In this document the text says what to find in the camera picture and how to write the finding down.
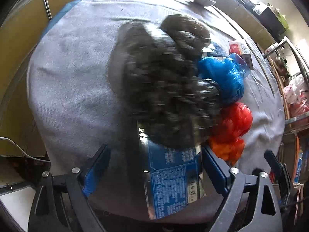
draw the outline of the black cable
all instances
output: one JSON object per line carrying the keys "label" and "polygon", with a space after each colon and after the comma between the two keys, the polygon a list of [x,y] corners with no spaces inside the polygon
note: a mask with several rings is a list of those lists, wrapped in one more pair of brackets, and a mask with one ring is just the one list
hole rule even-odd
{"label": "black cable", "polygon": [[279,206],[280,208],[287,208],[287,207],[290,207],[290,206],[294,206],[296,204],[299,204],[299,203],[302,203],[304,202],[305,200],[309,199],[309,196],[305,197],[304,199],[300,200],[300,201],[294,201],[290,204],[287,204],[287,205],[282,205],[282,206]]}

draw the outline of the red and white box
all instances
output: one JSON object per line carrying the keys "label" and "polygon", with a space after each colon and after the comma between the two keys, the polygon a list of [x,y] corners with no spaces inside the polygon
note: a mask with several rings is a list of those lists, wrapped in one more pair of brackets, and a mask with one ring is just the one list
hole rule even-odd
{"label": "red and white box", "polygon": [[231,53],[236,53],[247,63],[250,70],[253,70],[253,63],[250,49],[244,39],[229,41]]}

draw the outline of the white cable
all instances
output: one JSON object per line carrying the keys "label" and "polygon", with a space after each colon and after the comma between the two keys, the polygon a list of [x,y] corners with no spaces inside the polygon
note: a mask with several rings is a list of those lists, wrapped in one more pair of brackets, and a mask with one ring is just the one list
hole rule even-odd
{"label": "white cable", "polygon": [[5,138],[5,137],[0,137],[0,139],[4,139],[4,140],[7,140],[9,142],[11,142],[14,146],[16,146],[24,155],[26,155],[28,158],[31,158],[33,160],[38,160],[38,161],[42,161],[42,162],[50,162],[49,160],[43,160],[43,159],[37,159],[37,158],[34,158],[34,157],[31,157],[30,155],[28,155],[27,153],[25,153],[24,150],[22,150],[20,148],[19,145],[17,145],[13,140],[10,140],[9,138]]}

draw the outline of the white cloth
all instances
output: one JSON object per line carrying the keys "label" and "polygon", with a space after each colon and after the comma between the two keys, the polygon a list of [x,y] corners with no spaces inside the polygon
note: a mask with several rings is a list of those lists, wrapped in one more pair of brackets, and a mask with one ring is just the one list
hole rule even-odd
{"label": "white cloth", "polygon": [[[160,24],[169,14],[188,13],[208,24],[211,37],[228,49],[240,39],[232,26],[212,7],[191,0],[82,0],[43,37],[28,70],[28,101],[52,162],[51,172],[63,174],[82,165],[103,143],[112,153],[109,168],[90,201],[97,209],[148,221],[135,122],[121,98],[121,63],[109,67],[118,28],[131,19]],[[242,102],[250,107],[253,125],[245,135],[239,168],[251,174],[270,168],[263,155],[276,154],[284,131],[284,111],[278,86],[265,64],[275,91],[253,57],[254,71],[244,83]],[[160,222],[208,221],[222,197],[209,185],[207,196]]]}

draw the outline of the wire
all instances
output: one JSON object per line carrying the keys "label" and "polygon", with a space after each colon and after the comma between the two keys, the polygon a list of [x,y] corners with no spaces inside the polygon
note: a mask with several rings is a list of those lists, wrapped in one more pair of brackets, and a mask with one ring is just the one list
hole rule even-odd
{"label": "wire", "polygon": [[43,160],[43,159],[37,159],[37,158],[31,157],[31,156],[28,155],[24,150],[22,150],[22,149],[20,148],[19,145],[17,145],[13,140],[10,140],[9,138],[0,137],[0,139],[7,140],[7,141],[11,142],[11,143],[12,143],[14,146],[16,146],[25,156],[27,156],[27,157],[30,158],[30,159],[38,160],[38,161],[42,161],[42,162],[49,162],[49,163],[50,163],[49,160]]}
{"label": "wire", "polygon": [[309,199],[309,196],[305,197],[304,199],[302,199],[300,201],[295,201],[295,202],[291,202],[290,204],[287,204],[287,205],[282,205],[282,206],[280,206],[280,208],[287,208],[287,207],[290,207],[290,206],[294,206],[296,204],[304,202],[307,199]]}

